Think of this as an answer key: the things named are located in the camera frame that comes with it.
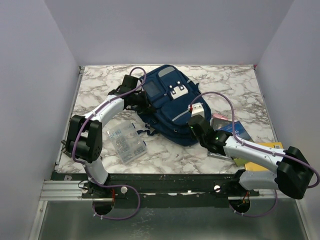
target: clear plastic box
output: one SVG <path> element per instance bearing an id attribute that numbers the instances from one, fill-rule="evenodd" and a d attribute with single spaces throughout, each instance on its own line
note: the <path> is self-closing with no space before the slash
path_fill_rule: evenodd
<path id="1" fill-rule="evenodd" d="M 147 152 L 145 142 L 141 140 L 134 125 L 128 120 L 109 129 L 107 134 L 124 164 Z"/>

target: yellow book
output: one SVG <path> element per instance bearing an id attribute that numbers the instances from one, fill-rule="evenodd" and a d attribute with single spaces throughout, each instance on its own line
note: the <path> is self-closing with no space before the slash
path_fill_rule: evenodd
<path id="1" fill-rule="evenodd" d="M 282 146 L 281 142 L 262 142 L 262 143 L 258 143 L 260 145 L 269 147 L 269 148 L 275 148 L 275 149 L 283 149 L 284 147 Z M 268 171 L 268 169 L 266 169 L 263 166 L 260 166 L 258 164 L 255 164 L 253 162 L 248 162 L 244 165 L 245 170 L 247 171 L 253 171 L 253 172 L 260 172 L 260 171 Z"/>

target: metal floor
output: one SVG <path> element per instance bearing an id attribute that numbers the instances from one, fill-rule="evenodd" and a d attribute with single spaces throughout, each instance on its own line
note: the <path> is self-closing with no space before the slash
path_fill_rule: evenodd
<path id="1" fill-rule="evenodd" d="M 267 211 L 274 199 L 252 199 L 248 213 Z M 125 216 L 132 209 L 114 209 Z M 265 217 L 247 218 L 229 208 L 142 208 L 131 219 L 93 217 L 90 201 L 48 201 L 40 240 L 304 240 L 305 229 L 296 201 L 280 198 Z"/>

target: white marble surface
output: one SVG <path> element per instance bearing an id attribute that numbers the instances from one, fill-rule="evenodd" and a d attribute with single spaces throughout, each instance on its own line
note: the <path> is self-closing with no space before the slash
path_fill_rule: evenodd
<path id="1" fill-rule="evenodd" d="M 87 66 L 79 88 L 73 114 L 83 115 L 93 110 L 108 95 L 108 92 L 121 84 L 124 74 L 134 65 Z M 141 66 L 147 72 L 158 65 Z M 233 103 L 236 120 L 240 120 L 256 143 L 274 142 L 274 135 L 267 116 L 258 82 L 252 66 L 177 66 L 195 83 L 199 89 L 216 91 L 226 95 Z M 204 99 L 212 113 L 231 118 L 228 103 L 218 95 L 206 95 Z M 135 127 L 145 129 L 145 124 L 133 111 L 123 111 L 115 116 L 103 129 L 102 163 L 109 173 L 139 174 L 217 174 L 234 173 L 239 169 L 229 161 L 207 156 L 207 150 L 199 144 L 191 147 L 177 145 L 162 135 L 141 134 L 146 142 L 147 154 L 122 164 L 112 143 L 107 138 L 107 130 L 129 120 Z M 60 173 L 84 173 L 83 167 L 70 158 L 61 155 L 58 167 Z"/>

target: blue book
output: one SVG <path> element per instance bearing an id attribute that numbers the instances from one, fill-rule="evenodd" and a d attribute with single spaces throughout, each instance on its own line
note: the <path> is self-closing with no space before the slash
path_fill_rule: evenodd
<path id="1" fill-rule="evenodd" d="M 249 133 L 246 131 L 246 129 L 244 128 L 244 126 L 241 124 L 240 121 L 236 121 L 234 123 L 234 128 L 235 128 L 235 134 L 247 141 L 253 142 L 252 138 L 250 137 Z M 220 128 L 219 130 L 224 130 L 226 132 L 232 133 L 232 123 L 230 123 L 227 126 L 224 126 L 222 128 Z"/>

